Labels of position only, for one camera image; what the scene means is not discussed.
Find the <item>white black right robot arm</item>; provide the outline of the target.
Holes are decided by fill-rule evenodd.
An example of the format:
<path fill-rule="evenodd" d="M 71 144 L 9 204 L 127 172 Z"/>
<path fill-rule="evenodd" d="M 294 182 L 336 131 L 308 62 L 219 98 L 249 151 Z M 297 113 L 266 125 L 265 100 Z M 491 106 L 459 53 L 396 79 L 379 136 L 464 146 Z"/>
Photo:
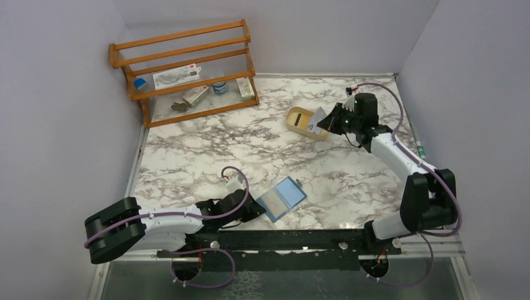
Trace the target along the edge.
<path fill-rule="evenodd" d="M 346 103 L 337 103 L 317 126 L 333 134 L 353 134 L 362 148 L 386 163 L 404 183 L 399 211 L 365 225 L 374 238 L 397 238 L 458 221 L 454 174 L 420 160 L 404 147 L 389 126 L 380 124 L 374 94 L 350 95 Z"/>

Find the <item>white card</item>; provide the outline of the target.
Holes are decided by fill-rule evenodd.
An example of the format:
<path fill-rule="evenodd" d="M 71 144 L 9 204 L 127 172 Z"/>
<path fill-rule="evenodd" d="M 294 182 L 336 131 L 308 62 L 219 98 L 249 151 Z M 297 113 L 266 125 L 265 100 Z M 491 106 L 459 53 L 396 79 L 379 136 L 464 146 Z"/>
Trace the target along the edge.
<path fill-rule="evenodd" d="M 307 124 L 307 130 L 311 133 L 320 135 L 323 129 L 318 126 L 316 122 L 311 122 Z"/>

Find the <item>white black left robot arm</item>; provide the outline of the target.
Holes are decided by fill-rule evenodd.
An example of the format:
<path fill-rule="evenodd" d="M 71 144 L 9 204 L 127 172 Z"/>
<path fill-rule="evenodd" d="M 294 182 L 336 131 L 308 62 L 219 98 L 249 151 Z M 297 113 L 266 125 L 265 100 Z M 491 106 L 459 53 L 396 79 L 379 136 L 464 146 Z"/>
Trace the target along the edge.
<path fill-rule="evenodd" d="M 169 209 L 142 207 L 135 197 L 126 197 L 85 220 L 85 247 L 92 264 L 113 261 L 128 251 L 180 251 L 195 234 L 216 233 L 231 222 L 246 223 L 265 212 L 243 189 L 222 199 Z"/>

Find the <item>blue leather card holder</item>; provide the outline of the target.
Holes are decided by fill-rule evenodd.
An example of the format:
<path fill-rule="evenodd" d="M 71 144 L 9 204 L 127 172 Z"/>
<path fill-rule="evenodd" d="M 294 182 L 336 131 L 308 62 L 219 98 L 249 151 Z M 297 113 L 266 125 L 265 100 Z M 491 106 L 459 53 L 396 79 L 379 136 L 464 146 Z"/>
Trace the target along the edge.
<path fill-rule="evenodd" d="M 300 180 L 288 176 L 256 199 L 266 216 L 276 223 L 307 198 Z"/>

